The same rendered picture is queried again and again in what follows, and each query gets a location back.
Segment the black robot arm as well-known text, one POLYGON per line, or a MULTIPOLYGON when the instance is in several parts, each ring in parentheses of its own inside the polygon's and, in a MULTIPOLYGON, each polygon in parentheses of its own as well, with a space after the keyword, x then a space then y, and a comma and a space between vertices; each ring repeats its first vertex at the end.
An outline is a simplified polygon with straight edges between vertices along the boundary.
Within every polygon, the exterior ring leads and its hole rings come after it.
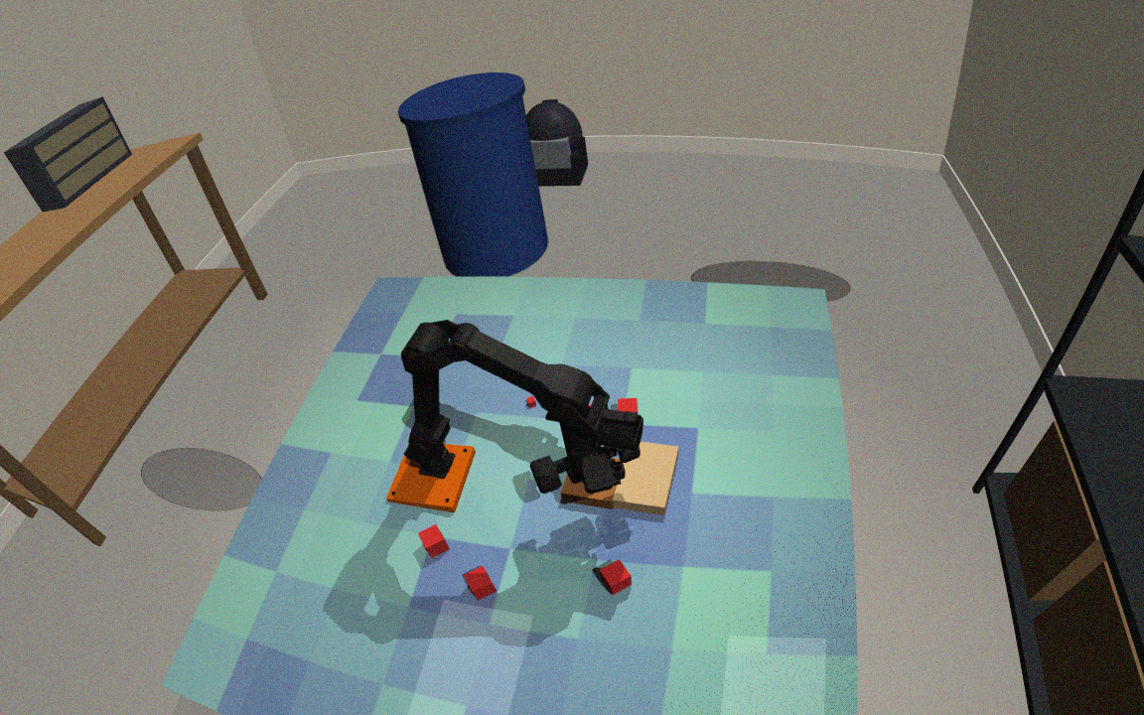
MULTIPOLYGON (((599 445, 639 450, 644 419, 636 412, 609 410, 610 395, 591 380, 589 372, 566 363, 535 360, 483 334, 472 323, 419 323, 402 352, 404 370, 412 372, 416 412, 404 454, 421 466, 419 475, 445 479, 456 456, 442 444, 448 436, 450 418, 440 413, 439 370, 464 360, 534 395, 537 403, 548 411, 546 420, 561 424, 563 439, 571 447, 586 447, 598 436, 599 445)), ((575 459, 577 471, 581 472, 589 494, 607 492, 621 485, 626 476, 623 463, 610 459, 607 447, 595 454, 580 453, 575 459)))

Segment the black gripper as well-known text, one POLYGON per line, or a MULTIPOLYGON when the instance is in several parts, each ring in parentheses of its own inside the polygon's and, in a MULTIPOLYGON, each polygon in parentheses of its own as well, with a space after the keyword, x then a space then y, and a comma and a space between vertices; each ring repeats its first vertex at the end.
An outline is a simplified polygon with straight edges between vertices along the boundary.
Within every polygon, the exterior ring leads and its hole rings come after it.
MULTIPOLYGON (((553 493, 555 490, 561 488, 562 484, 558 474, 563 472, 569 475, 569 480, 571 480, 571 483, 581 483, 581 480, 583 483, 581 472, 578 472, 575 468, 575 459, 578 458, 578 454, 583 452, 587 452, 587 454, 595 454, 599 452, 599 448, 607 447, 607 445, 601 447, 598 444, 598 436, 596 436, 595 442, 591 442, 590 445, 586 445, 586 447, 582 448, 571 447, 571 445, 566 444, 566 442, 564 442, 564 445, 566 445, 566 458, 555 459, 555 461, 553 461, 550 456, 545 456, 535 459, 535 461, 532 461, 530 464, 531 472, 534 475, 537 480, 537 488, 539 488, 541 493, 553 493)), ((641 455, 641 448, 638 451, 623 451, 623 448, 607 447, 607 452, 610 458, 619 454, 622 463, 627 463, 633 459, 638 459, 641 455)))

